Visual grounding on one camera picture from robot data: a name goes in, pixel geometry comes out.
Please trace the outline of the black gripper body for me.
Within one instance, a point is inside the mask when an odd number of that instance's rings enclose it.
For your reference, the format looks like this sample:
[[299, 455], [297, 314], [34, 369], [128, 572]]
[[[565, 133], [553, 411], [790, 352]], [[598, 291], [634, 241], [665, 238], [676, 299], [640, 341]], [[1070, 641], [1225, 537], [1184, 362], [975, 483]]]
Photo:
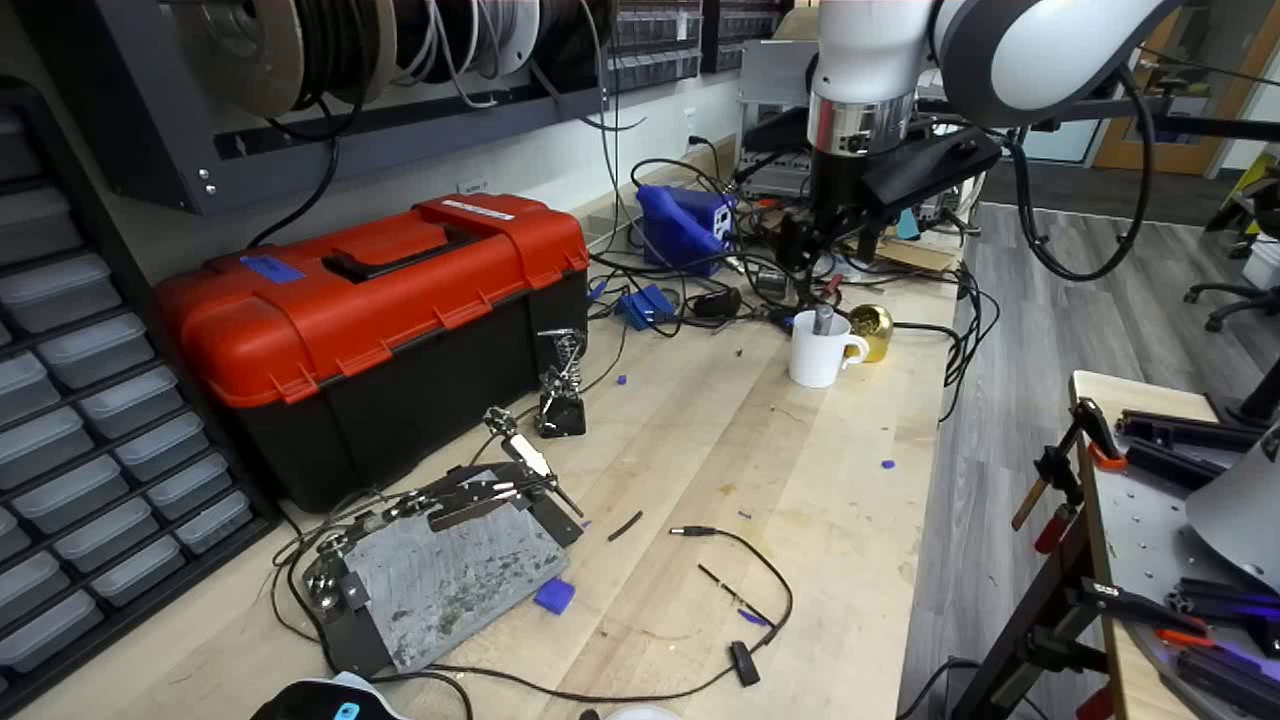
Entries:
[[863, 157], [813, 157], [813, 226], [820, 241], [858, 241], [863, 219]]

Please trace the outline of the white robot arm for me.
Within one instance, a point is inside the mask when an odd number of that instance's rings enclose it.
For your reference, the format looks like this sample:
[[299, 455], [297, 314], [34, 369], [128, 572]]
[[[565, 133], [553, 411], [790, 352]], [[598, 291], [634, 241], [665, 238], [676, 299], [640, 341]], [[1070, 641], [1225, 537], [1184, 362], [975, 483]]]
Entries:
[[[944, 189], [1015, 165], [1026, 252], [1061, 280], [1115, 272], [1149, 218], [1157, 111], [1122, 74], [1174, 0], [820, 0], [809, 76], [813, 219], [803, 245], [839, 238], [871, 260], [894, 218]], [[1037, 231], [1022, 133], [1076, 119], [1115, 82], [1138, 123], [1138, 194], [1115, 252], [1067, 269]]]

